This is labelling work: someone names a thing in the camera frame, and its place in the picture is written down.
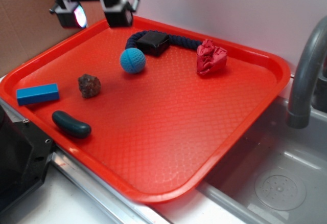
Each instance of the sink drain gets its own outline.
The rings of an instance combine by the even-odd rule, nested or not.
[[[304,183],[284,170],[269,170],[255,181],[255,193],[260,201],[275,210],[293,210],[306,198]]]

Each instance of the brown cardboard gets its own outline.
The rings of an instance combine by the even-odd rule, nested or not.
[[[54,0],[0,0],[0,77],[77,29],[64,29],[49,13]],[[101,6],[83,4],[89,25],[103,17]]]

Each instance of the sink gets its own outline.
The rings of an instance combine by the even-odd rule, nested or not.
[[[216,200],[249,223],[326,223],[327,117],[286,125],[278,97],[206,177]]]

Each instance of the dark blue rope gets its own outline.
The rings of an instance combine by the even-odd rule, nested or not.
[[[140,31],[131,35],[126,42],[125,49],[136,48],[136,41],[147,33],[148,31]],[[177,36],[177,35],[170,35],[170,34],[168,36],[169,36],[170,44],[181,46],[187,49],[197,50],[198,46],[202,44],[201,41],[192,40],[184,36]]]

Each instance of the red fabric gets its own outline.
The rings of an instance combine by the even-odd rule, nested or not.
[[[206,39],[197,49],[198,74],[205,75],[220,70],[226,66],[227,51],[214,45],[213,41]]]

